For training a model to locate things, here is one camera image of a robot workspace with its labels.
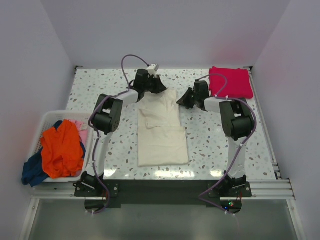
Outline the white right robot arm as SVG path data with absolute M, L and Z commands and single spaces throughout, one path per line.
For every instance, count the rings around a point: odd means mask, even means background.
M 241 186 L 238 181 L 246 181 L 246 145 L 257 128 L 257 118 L 244 98 L 220 96 L 220 89 L 210 96 L 209 85 L 204 80 L 196 80 L 194 86 L 177 101 L 177 104 L 192 109 L 198 107 L 205 112 L 220 114 L 222 130 L 228 139 L 228 162 L 223 183 L 223 192 L 235 196 Z

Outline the cream white t-shirt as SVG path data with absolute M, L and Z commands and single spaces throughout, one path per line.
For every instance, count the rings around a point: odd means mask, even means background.
M 186 129 L 181 125 L 177 91 L 145 93 L 138 103 L 138 166 L 188 163 Z

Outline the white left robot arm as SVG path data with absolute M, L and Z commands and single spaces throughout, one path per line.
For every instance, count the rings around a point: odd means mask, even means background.
M 120 125 L 122 109 L 142 100 L 145 93 L 160 94 L 167 90 L 157 74 L 158 64 L 138 69 L 133 85 L 117 95 L 101 94 L 88 124 L 97 137 L 91 151 L 91 159 L 81 175 L 80 182 L 92 196 L 99 196 L 104 190 L 102 183 L 105 171 L 105 157 L 109 140 Z

